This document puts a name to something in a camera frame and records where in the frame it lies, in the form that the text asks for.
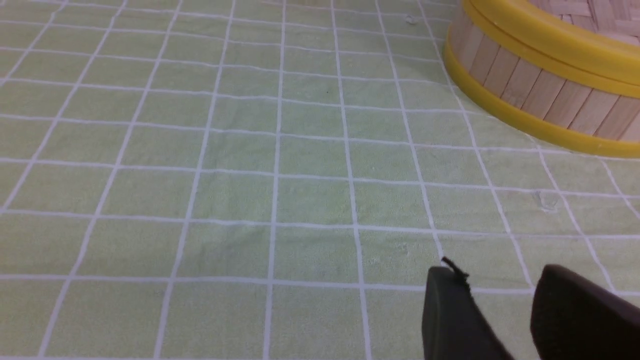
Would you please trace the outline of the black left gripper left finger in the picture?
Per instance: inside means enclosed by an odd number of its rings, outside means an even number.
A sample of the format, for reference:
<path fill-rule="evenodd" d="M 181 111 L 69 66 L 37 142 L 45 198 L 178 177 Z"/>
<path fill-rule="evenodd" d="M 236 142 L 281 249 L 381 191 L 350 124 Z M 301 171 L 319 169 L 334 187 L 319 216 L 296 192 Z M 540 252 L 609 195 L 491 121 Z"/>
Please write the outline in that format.
<path fill-rule="evenodd" d="M 448 257 L 427 273 L 422 312 L 426 360 L 512 360 L 474 300 L 469 274 Z"/>

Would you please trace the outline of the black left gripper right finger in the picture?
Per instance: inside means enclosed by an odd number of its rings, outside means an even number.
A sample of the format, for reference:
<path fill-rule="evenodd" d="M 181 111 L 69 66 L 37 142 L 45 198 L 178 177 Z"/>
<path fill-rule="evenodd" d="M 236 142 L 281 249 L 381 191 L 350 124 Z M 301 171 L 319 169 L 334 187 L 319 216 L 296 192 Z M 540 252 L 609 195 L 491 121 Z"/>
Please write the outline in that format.
<path fill-rule="evenodd" d="M 637 306 L 558 264 L 535 288 L 530 332 L 542 360 L 637 360 Z"/>

